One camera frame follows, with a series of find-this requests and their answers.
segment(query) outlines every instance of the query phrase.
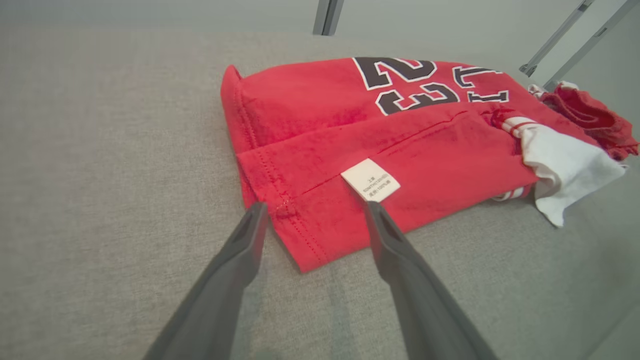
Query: folded red jersey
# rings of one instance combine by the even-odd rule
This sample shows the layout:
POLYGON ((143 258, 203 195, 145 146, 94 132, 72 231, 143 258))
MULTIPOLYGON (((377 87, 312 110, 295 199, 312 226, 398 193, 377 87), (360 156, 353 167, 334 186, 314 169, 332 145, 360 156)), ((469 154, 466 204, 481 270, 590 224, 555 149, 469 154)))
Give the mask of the folded red jersey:
POLYGON ((629 155, 638 155, 638 142, 633 138, 631 123, 588 92, 561 83, 555 92, 542 94, 540 101, 583 128, 611 158, 620 161, 629 155))
POLYGON ((508 75, 460 63, 346 58, 247 78, 231 66, 221 97, 245 205, 268 203, 302 272, 368 246, 340 176, 367 158, 400 183, 383 205, 407 232, 537 181, 506 118, 597 145, 508 75))

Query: gray fabric surface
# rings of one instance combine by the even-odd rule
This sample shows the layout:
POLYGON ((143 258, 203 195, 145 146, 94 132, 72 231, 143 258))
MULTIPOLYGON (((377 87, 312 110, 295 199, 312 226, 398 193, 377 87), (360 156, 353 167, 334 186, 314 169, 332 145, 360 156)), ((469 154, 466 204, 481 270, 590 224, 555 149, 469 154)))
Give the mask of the gray fabric surface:
MULTIPOLYGON (((0 359, 140 358, 244 212, 219 100, 225 67, 354 55, 520 75, 491 54, 417 44, 0 29, 0 359)), ((630 164, 571 207, 564 229, 524 199, 408 239, 502 358, 586 357, 639 297, 640 162, 630 164)), ((404 357, 369 250, 301 275, 268 232, 234 359, 404 357)))

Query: gray tablecloth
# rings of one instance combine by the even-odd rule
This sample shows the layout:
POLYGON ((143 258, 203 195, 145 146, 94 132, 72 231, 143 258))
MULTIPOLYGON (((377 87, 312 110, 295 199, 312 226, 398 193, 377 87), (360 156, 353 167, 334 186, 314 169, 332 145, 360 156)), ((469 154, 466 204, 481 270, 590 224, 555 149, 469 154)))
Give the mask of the gray tablecloth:
MULTIPOLYGON (((0 30, 0 359, 137 359, 244 213, 221 76, 347 56, 492 54, 179 29, 0 30)), ((504 359, 590 354, 640 288, 640 163, 554 229, 484 202, 408 239, 504 359)), ((301 275, 273 230, 235 359, 402 359, 369 250, 301 275)))

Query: printed lettering on shirt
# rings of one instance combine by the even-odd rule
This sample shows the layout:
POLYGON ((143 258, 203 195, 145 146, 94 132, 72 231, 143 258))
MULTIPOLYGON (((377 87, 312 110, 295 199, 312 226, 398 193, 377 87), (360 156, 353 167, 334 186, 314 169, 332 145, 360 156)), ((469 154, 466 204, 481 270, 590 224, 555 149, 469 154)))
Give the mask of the printed lettering on shirt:
POLYGON ((367 90, 384 88, 392 85, 388 71, 391 70, 407 83, 428 79, 438 67, 432 61, 418 61, 413 65, 403 59, 395 58, 353 58, 367 90))
MULTIPOLYGON (((393 85, 389 76, 389 71, 394 72, 403 81, 413 83, 429 79, 438 70, 438 66, 433 61, 413 61, 409 62, 397 58, 353 58, 358 71, 362 77, 367 90, 385 88, 393 85)), ((457 66, 452 69, 453 80, 460 88, 475 88, 476 85, 471 79, 478 74, 502 74, 500 71, 487 69, 484 67, 462 67, 457 66)), ((425 106, 445 104, 448 102, 460 102, 458 94, 449 86, 442 83, 430 82, 420 87, 424 92, 411 94, 408 96, 413 102, 403 106, 405 96, 397 89, 380 92, 376 99, 376 105, 385 115, 391 115, 405 110, 414 110, 425 106)), ((508 102, 509 90, 500 91, 497 94, 477 94, 474 91, 467 92, 469 102, 508 102)))

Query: clothing tag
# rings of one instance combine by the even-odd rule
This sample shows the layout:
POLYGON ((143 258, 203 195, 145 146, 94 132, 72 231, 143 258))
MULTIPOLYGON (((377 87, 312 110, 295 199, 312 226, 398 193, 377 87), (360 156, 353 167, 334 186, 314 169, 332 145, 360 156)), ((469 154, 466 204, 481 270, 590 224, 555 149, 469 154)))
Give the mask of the clothing tag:
POLYGON ((364 160, 341 175, 365 201, 381 202, 400 189, 400 184, 393 176, 372 159, 364 160))

